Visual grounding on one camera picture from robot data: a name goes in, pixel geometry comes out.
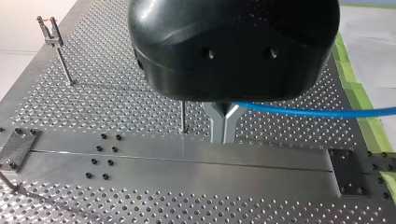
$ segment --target green tape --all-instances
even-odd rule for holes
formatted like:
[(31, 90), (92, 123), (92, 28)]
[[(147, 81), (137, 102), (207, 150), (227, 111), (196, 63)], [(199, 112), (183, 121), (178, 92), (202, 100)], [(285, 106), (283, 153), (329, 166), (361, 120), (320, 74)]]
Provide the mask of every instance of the green tape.
[(390, 172), (381, 172), (382, 177), (387, 183), (390, 194), (392, 195), (393, 201), (396, 204), (396, 174)]
[[(352, 109), (373, 109), (367, 92), (355, 77), (347, 50), (340, 34), (337, 35), (332, 51), (341, 84)], [(367, 148), (374, 152), (393, 152), (380, 119), (358, 119)], [(396, 173), (382, 172), (385, 182), (396, 204)]]

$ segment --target metal stand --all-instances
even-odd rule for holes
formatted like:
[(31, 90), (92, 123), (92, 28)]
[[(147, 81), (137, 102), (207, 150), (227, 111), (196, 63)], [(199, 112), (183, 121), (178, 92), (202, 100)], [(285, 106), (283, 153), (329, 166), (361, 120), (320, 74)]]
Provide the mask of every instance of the metal stand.
[(50, 33), (49, 28), (44, 24), (43, 19), (40, 16), (37, 17), (37, 21), (40, 25), (41, 31), (43, 32), (47, 45), (56, 48), (56, 53), (58, 54), (59, 61), (61, 61), (62, 68), (64, 69), (64, 75), (66, 76), (67, 84), (69, 86), (73, 86), (75, 84), (75, 81), (70, 77), (69, 70), (67, 69), (66, 63), (64, 61), (64, 56), (61, 52), (61, 47), (64, 45), (64, 41), (62, 40), (61, 33), (59, 32), (58, 24), (56, 24), (55, 18), (50, 18), (50, 22), (52, 24), (52, 34)]
[(211, 143), (233, 143), (235, 141), (236, 122), (245, 114), (247, 109), (239, 105), (213, 102), (203, 103), (203, 108), (210, 117)]

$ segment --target screw hole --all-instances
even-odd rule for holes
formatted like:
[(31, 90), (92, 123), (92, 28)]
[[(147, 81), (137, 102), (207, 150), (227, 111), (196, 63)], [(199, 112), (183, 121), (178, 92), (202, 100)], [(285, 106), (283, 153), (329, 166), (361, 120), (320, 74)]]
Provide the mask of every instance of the screw hole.
[(275, 59), (277, 57), (277, 54), (278, 54), (277, 49), (268, 48), (262, 52), (262, 57), (266, 59)]
[(215, 51), (213, 49), (201, 49), (201, 56), (207, 59), (214, 59), (215, 58)]

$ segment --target white floor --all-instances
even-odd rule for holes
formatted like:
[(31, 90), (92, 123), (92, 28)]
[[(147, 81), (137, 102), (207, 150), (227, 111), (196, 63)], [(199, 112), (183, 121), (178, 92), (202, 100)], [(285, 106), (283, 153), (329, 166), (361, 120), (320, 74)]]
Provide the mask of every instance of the white floor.
[(0, 0), (0, 100), (44, 44), (37, 16), (59, 23), (76, 1)]

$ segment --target small bracket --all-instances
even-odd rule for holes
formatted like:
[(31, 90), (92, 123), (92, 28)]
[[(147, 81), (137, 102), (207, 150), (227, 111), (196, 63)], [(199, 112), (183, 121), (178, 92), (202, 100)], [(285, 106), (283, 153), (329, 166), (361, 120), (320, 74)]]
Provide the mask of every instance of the small bracket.
[(0, 150), (0, 170), (17, 173), (41, 132), (37, 129), (16, 128)]
[(339, 196), (368, 197), (370, 192), (353, 150), (327, 149)]

